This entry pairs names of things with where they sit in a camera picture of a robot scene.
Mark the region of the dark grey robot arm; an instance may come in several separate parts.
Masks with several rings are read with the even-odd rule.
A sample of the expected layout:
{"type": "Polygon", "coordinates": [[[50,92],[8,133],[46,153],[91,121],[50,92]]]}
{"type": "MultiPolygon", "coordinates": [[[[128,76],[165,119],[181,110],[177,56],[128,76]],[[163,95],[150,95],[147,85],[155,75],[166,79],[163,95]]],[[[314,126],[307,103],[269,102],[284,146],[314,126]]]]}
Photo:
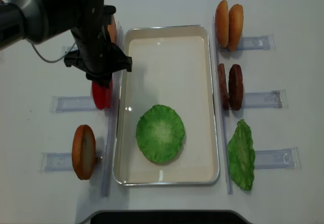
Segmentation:
{"type": "Polygon", "coordinates": [[[65,55],[65,65],[109,87],[114,72],[132,70],[131,57],[111,40],[107,30],[115,11],[104,0],[11,0],[1,5],[1,48],[20,40],[40,44],[71,31],[77,50],[65,55]]]}

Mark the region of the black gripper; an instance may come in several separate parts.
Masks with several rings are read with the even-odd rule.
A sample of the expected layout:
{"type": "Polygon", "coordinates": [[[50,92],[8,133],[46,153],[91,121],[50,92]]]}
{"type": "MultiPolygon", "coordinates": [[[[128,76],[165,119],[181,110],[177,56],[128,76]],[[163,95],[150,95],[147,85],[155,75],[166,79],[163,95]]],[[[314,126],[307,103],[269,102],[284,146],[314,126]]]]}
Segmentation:
{"type": "Polygon", "coordinates": [[[85,72],[87,79],[100,87],[111,85],[114,72],[132,71],[132,58],[112,42],[107,30],[115,12],[114,6],[88,8],[71,29],[78,50],[67,53],[64,58],[66,67],[74,66],[85,72]]]}

